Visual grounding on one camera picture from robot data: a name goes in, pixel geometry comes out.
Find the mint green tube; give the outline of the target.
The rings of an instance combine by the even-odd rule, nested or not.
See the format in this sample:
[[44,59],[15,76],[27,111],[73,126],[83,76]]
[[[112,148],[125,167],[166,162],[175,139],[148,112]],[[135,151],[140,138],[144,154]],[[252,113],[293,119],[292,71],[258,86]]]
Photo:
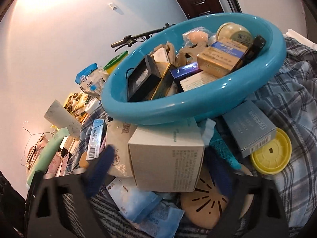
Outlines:
[[48,141],[46,147],[42,150],[40,155],[35,160],[33,167],[31,167],[26,179],[26,186],[29,189],[32,183],[32,179],[36,171],[45,171],[48,169],[52,159],[58,151],[63,139],[70,136],[68,128],[61,128],[55,135]]

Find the yellow round plastic lid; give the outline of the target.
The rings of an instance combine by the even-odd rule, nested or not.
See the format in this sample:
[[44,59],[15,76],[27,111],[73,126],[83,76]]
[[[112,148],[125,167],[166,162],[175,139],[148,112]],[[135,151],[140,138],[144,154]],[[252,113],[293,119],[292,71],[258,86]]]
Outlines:
[[280,128],[276,128],[276,136],[264,138],[250,148],[251,162],[254,168],[264,175],[280,173],[289,163],[292,154],[291,140]]

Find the striped grey cloth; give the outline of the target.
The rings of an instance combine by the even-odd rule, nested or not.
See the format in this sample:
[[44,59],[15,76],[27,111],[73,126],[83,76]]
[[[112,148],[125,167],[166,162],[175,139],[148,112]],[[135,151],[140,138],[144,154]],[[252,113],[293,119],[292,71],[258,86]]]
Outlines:
[[[90,199],[90,205],[111,237],[151,237],[126,220],[109,195],[97,194]],[[208,229],[190,224],[186,217],[183,217],[174,237],[207,237],[209,232]]]

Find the tan round vented disc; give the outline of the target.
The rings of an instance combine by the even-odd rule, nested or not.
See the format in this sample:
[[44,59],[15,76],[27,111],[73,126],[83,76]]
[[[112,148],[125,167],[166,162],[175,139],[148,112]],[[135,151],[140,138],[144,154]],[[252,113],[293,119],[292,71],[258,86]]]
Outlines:
[[206,165],[194,191],[180,195],[180,205],[185,216],[196,226],[212,229],[220,220],[234,195],[234,180],[215,179]]

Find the white marbled tumbler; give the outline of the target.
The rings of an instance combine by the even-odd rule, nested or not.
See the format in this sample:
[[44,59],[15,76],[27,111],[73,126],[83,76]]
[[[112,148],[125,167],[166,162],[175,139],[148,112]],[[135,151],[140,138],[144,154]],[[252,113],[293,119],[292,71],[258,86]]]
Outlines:
[[44,118],[58,129],[67,128],[70,136],[79,140],[82,124],[55,100],[46,111]]

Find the raison blue white box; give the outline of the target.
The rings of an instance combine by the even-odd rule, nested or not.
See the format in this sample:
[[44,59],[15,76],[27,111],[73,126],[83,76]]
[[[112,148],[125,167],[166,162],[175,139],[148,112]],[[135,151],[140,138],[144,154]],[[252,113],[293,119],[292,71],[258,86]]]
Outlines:
[[103,141],[103,134],[105,130],[105,120],[96,119],[92,124],[92,129],[90,133],[90,140],[88,144],[88,151],[86,160],[92,161],[95,158],[98,158],[100,147]]

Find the grey-blue cosmetic box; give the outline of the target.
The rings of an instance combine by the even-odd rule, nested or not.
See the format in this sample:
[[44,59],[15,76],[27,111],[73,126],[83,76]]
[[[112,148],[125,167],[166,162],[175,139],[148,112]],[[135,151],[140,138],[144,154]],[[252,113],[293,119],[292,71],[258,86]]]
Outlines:
[[243,158],[251,155],[276,137],[276,126],[251,101],[245,101],[223,119],[234,137]]

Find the blue wet wipes packet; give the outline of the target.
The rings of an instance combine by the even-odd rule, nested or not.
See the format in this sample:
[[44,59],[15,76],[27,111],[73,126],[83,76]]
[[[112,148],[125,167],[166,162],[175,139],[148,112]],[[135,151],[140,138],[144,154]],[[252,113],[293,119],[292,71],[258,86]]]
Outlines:
[[121,215],[136,224],[142,222],[162,200],[152,191],[139,189],[133,178],[116,177],[106,189]]

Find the teal comb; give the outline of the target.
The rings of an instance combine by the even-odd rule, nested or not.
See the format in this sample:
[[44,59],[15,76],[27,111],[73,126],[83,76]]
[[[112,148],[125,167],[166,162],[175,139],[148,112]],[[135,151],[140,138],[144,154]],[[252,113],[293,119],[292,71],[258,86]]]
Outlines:
[[234,157],[233,153],[230,151],[229,147],[226,145],[225,141],[216,129],[214,129],[214,134],[210,140],[210,146],[221,159],[225,160],[231,166],[231,168],[235,170],[242,169],[240,163]]

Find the yellow snack bag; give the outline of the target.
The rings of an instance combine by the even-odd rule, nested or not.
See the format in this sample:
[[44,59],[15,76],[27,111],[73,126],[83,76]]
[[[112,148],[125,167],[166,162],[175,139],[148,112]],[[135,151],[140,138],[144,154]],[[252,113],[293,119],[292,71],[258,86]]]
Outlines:
[[86,107],[92,97],[86,93],[71,93],[64,103],[64,108],[81,124],[85,122],[88,117]]

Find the beige paper pouch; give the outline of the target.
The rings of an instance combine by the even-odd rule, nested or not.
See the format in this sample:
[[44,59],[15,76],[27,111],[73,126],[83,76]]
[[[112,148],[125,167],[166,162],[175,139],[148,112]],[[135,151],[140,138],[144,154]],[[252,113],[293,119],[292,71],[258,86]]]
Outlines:
[[113,163],[108,174],[121,178],[133,178],[128,142],[134,134],[137,125],[123,123],[118,120],[107,124],[106,145],[111,145],[115,150]]

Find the white jar blue base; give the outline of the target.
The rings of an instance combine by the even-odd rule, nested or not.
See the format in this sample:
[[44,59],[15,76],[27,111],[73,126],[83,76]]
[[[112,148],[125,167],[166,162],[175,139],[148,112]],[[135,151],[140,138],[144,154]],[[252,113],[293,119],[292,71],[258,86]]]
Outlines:
[[89,100],[87,106],[85,107],[85,112],[87,114],[92,114],[96,108],[100,105],[100,100],[98,98],[93,98]]

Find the large white cardboard box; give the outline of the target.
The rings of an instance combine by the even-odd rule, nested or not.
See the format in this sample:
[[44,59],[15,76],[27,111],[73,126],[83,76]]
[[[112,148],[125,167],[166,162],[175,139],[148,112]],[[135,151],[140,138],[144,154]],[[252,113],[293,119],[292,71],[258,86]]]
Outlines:
[[137,187],[155,192],[192,192],[204,157],[195,119],[139,125],[128,142]]

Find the blue white snack bag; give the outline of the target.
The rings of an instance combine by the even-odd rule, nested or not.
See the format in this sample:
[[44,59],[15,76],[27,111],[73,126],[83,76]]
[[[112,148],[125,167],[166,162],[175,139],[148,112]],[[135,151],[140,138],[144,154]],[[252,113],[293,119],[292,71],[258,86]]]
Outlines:
[[93,63],[76,75],[75,83],[80,86],[83,92],[92,93],[99,97],[108,78],[109,73],[102,68],[98,68],[98,65]]

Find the blue plaid cloth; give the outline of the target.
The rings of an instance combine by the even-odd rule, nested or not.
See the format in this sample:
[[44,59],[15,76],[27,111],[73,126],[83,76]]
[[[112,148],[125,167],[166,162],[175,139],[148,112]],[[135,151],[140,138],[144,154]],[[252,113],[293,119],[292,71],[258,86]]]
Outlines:
[[[285,131],[292,143],[290,162],[273,175],[284,205],[290,233],[297,233],[316,210],[316,51],[285,36],[286,59],[278,73],[247,97]],[[80,142],[67,173],[79,168],[88,146],[92,120],[106,118],[101,106],[82,127]]]

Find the blue plastic basin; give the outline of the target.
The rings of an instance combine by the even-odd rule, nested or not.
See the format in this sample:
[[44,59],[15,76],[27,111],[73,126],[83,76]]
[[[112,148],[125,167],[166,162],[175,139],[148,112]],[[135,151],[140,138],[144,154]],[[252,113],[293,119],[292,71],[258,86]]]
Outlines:
[[[226,22],[246,27],[253,36],[261,35],[266,45],[257,58],[240,70],[190,91],[138,103],[127,102],[126,72],[136,67],[157,45],[170,41],[176,49],[182,34],[195,27],[211,32]],[[273,23],[245,13],[215,13],[186,20],[154,35],[127,56],[109,76],[101,100],[113,119],[137,125],[172,123],[194,117],[201,121],[222,115],[238,106],[251,93],[264,86],[279,71],[286,58],[286,43]]]

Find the yellow box green lid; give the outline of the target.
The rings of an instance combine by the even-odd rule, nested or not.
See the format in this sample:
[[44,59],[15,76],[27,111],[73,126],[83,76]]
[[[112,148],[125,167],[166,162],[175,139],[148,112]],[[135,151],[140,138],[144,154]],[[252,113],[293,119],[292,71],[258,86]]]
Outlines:
[[122,62],[124,58],[128,56],[128,51],[124,51],[120,54],[118,54],[116,57],[114,57],[111,61],[107,63],[106,66],[103,67],[103,69],[108,73],[111,74],[117,66]]

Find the black window box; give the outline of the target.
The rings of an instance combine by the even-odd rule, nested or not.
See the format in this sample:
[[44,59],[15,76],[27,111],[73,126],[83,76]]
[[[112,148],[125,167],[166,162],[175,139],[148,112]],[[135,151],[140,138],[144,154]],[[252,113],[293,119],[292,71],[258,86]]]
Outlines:
[[127,101],[141,102],[161,81],[159,69],[149,55],[145,55],[127,78]]

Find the white text box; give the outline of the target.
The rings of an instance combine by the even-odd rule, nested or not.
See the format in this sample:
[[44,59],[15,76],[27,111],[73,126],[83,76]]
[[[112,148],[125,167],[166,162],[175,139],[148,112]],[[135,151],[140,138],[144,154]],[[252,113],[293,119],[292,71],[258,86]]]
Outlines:
[[204,71],[201,71],[186,79],[181,80],[180,86],[183,89],[183,91],[189,91],[204,86],[205,84],[211,83],[217,79],[217,77]]

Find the gold cardboard box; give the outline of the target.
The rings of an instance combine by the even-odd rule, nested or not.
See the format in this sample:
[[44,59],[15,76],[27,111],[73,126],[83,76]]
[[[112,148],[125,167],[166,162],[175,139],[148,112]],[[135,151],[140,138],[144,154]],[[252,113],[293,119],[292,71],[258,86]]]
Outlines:
[[197,55],[198,67],[208,74],[222,78],[232,71],[246,50],[247,46],[224,38]]

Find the dark blue small box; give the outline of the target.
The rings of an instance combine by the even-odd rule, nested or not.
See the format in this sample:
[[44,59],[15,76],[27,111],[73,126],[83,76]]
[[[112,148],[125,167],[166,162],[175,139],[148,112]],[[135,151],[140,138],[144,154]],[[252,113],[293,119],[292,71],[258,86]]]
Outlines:
[[178,67],[176,69],[171,70],[170,73],[174,83],[177,86],[177,92],[178,93],[183,92],[183,88],[181,87],[181,84],[180,84],[182,80],[200,72],[201,72],[201,69],[198,67],[197,62],[193,62],[186,66]]

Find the black slim bottle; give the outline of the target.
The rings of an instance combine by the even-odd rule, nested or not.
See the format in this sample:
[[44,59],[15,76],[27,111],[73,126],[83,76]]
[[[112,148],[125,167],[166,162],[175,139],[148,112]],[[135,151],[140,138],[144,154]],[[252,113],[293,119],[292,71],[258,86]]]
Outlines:
[[236,65],[233,67],[233,69],[230,71],[230,74],[241,69],[242,67],[246,66],[250,62],[252,62],[256,57],[259,55],[261,50],[266,45],[266,40],[261,36],[257,35],[253,43],[248,47],[248,49],[245,51],[243,56],[239,59],[239,61],[236,63]]

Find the round cream jar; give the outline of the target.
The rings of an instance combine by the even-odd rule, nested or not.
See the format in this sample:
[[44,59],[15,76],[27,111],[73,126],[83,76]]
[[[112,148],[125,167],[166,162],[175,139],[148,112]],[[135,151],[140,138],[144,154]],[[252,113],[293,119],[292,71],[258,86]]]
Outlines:
[[217,30],[216,38],[217,40],[230,39],[245,46],[250,46],[254,40],[248,29],[234,22],[222,24]]

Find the bicycle with black handlebar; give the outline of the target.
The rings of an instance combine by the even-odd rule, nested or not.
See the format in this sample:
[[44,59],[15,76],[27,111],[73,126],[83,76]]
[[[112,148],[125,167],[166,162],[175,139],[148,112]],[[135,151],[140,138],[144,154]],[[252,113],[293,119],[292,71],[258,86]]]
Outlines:
[[148,39],[150,39],[153,35],[160,33],[162,31],[168,29],[171,26],[174,26],[174,24],[169,25],[168,23],[166,23],[165,27],[160,28],[160,29],[155,29],[155,30],[141,33],[141,34],[135,35],[135,36],[132,36],[132,35],[125,36],[125,37],[123,37],[122,40],[119,40],[119,41],[112,43],[111,48],[115,49],[115,51],[117,51],[125,46],[132,47],[137,42],[145,42]]

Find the white wall switch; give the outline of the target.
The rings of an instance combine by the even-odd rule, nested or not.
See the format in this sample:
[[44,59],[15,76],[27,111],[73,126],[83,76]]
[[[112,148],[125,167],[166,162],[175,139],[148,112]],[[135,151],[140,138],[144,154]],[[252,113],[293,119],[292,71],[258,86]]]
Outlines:
[[112,10],[117,9],[117,6],[115,5],[115,3],[109,3],[108,5]]

